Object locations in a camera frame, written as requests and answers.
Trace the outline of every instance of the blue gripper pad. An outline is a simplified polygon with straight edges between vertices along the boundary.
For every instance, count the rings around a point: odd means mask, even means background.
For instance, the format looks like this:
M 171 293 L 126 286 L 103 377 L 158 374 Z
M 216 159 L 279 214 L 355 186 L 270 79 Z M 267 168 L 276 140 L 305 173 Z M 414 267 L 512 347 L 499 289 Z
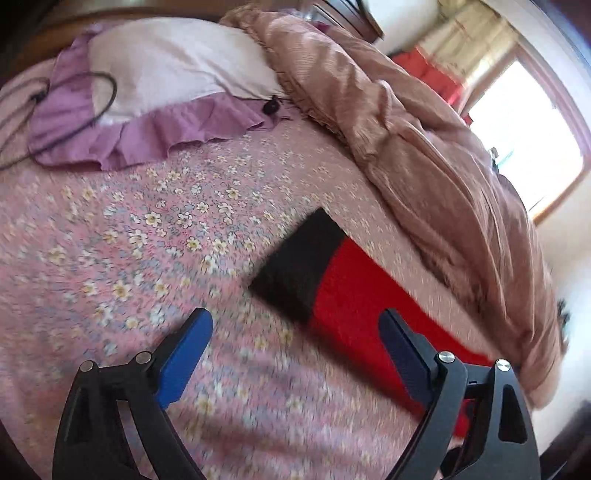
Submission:
M 431 371 L 421 358 L 421 353 L 427 351 L 428 355 L 434 356 L 436 351 L 425 337 L 415 334 L 406 323 L 401 322 L 404 320 L 397 312 L 392 309 L 384 311 L 378 320 L 379 336 L 408 395 L 428 408 L 433 400 Z
M 160 343 L 154 356 L 155 362 L 163 361 L 156 392 L 162 408 L 181 398 L 212 334 L 212 315 L 205 309 L 195 309 L 178 332 Z

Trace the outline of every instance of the wooden window frame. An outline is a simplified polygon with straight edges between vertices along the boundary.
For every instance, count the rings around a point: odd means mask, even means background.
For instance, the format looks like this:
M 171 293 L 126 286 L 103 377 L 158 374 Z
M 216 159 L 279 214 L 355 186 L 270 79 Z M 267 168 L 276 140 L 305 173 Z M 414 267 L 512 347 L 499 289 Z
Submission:
M 566 121 L 583 157 L 583 167 L 575 179 L 557 197 L 543 200 L 533 213 L 533 221 L 539 225 L 575 190 L 591 171 L 591 132 L 568 90 L 564 87 L 550 65 L 525 39 L 505 55 L 495 67 L 483 77 L 469 95 L 465 105 L 461 105 L 460 115 L 464 117 L 482 98 L 486 91 L 499 79 L 515 61 L 520 62 L 527 72 L 540 84 L 550 101 Z

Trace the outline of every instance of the wall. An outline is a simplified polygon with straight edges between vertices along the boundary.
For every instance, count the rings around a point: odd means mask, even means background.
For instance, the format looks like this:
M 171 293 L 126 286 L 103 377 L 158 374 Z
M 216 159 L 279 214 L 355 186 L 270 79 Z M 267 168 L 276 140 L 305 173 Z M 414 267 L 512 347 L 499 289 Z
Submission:
M 369 11 L 384 31 L 375 45 L 389 54 L 413 45 L 437 21 L 437 0 L 366 0 Z
M 556 72 L 591 128 L 591 73 L 554 24 L 529 0 L 484 0 L 540 52 Z M 560 385 L 550 405 L 534 412 L 543 451 L 583 399 L 591 400 L 591 176 L 538 227 L 559 297 L 571 312 L 571 342 Z

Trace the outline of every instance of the brown blanket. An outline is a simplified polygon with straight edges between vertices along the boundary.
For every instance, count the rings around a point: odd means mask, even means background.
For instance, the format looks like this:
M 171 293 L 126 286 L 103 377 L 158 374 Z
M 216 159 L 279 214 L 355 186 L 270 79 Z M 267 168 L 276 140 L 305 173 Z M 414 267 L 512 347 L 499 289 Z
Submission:
M 518 370 L 535 407 L 561 363 L 556 300 L 534 225 L 482 143 L 433 90 L 370 44 L 240 7 L 293 101 L 337 134 L 424 262 Z

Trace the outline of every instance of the purple ruffle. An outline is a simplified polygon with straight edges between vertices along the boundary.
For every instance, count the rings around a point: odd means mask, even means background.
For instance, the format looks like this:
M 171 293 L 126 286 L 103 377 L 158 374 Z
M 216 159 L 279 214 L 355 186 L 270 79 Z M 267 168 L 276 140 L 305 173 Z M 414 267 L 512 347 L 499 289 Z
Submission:
M 90 70 L 88 42 L 101 31 L 103 28 L 94 26 L 60 53 L 51 75 L 52 85 Z M 213 93 L 156 109 L 127 123 L 89 127 L 36 155 L 35 159 L 46 166 L 91 161 L 99 163 L 101 170 L 161 161 L 167 158 L 170 148 L 179 143 L 207 142 L 214 138 L 226 140 L 250 129 L 271 130 L 282 119 L 291 118 L 285 106 L 273 116 L 264 115 L 264 104 L 264 100 L 241 100 L 227 93 Z M 67 82 L 37 106 L 29 122 L 30 151 L 72 132 L 94 115 L 92 78 Z

